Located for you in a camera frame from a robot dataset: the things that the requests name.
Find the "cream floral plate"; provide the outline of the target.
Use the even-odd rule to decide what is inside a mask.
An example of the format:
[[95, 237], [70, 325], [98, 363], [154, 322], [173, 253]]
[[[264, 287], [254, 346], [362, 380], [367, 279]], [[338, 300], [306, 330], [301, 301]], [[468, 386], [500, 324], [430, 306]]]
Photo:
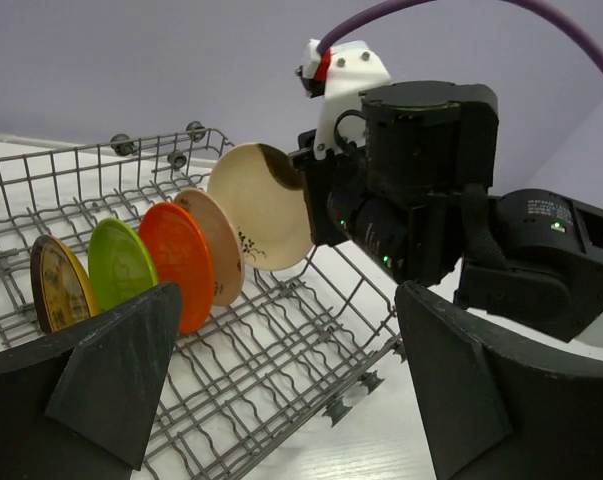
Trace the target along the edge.
[[231, 305], [240, 296], [245, 280], [244, 254], [234, 225], [221, 205], [204, 190], [182, 190], [174, 202], [190, 213], [211, 249], [213, 304]]

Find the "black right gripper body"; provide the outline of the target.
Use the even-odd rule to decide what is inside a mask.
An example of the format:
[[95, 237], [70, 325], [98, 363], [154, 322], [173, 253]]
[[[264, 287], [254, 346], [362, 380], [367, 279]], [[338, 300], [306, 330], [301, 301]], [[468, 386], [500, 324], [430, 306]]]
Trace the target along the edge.
[[325, 159], [305, 133], [290, 156], [316, 245], [351, 241], [395, 282], [438, 284], [458, 260], [497, 268], [489, 226], [498, 132], [484, 84], [409, 81], [363, 91], [361, 145], [334, 134]]

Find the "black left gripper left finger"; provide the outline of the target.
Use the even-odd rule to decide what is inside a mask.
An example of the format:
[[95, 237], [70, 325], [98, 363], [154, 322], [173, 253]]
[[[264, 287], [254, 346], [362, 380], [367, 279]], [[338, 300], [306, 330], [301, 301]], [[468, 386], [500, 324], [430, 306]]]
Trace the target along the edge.
[[128, 479], [142, 466], [180, 322], [162, 283], [0, 352], [0, 479]]

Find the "orange plate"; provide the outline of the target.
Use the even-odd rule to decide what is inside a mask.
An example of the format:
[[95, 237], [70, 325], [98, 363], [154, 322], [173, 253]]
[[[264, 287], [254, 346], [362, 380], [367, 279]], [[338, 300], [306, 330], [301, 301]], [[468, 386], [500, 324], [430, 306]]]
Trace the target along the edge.
[[138, 233], [159, 279], [180, 288], [179, 332], [195, 332], [207, 320], [214, 296], [212, 254], [202, 230], [184, 208], [159, 202], [147, 210]]

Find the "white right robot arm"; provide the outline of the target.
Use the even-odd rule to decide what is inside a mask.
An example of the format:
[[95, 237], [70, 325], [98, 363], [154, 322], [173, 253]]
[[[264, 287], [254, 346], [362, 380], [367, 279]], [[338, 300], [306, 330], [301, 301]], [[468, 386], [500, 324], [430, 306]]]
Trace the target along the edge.
[[291, 162], [316, 245], [355, 243], [396, 283], [458, 271], [454, 304], [570, 341], [603, 312], [603, 210], [542, 189], [490, 194], [498, 101], [484, 84], [410, 81], [361, 92], [321, 147]]

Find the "cream plate with black spot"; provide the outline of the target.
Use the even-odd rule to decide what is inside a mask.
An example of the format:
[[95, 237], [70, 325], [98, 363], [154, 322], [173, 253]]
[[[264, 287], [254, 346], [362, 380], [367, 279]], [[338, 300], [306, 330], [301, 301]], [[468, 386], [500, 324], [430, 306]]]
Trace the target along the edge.
[[232, 147], [217, 160], [207, 192], [235, 226], [249, 265], [285, 270], [311, 250], [300, 174], [278, 148], [265, 143]]

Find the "yellow patterned plate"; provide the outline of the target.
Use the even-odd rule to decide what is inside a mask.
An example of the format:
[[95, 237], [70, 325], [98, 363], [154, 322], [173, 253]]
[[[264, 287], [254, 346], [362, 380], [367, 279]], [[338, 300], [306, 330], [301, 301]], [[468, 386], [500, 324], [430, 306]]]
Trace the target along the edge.
[[82, 263], [52, 235], [40, 235], [34, 242], [30, 280], [37, 321], [45, 334], [100, 313], [96, 294]]

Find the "lime green plate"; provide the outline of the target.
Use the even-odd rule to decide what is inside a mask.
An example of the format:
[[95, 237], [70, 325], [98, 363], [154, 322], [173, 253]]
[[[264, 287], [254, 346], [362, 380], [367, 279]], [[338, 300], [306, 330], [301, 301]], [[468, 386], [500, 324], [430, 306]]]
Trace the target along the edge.
[[159, 283], [140, 236], [114, 217], [101, 220], [92, 233], [88, 273], [102, 310], [112, 309]]

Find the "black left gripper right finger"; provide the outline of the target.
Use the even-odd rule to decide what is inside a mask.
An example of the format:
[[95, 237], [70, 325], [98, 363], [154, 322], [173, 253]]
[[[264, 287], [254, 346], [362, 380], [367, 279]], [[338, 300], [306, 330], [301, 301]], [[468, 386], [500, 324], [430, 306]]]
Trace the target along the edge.
[[407, 282], [398, 323], [440, 479], [603, 479], [603, 361]]

